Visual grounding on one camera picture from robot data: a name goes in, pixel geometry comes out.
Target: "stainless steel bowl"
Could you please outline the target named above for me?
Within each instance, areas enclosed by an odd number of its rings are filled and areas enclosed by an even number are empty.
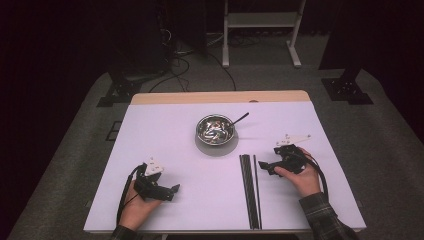
[[[209,115],[197,123],[196,135],[207,145],[223,145],[234,137],[234,125],[229,126],[232,123],[225,116],[218,114]]]

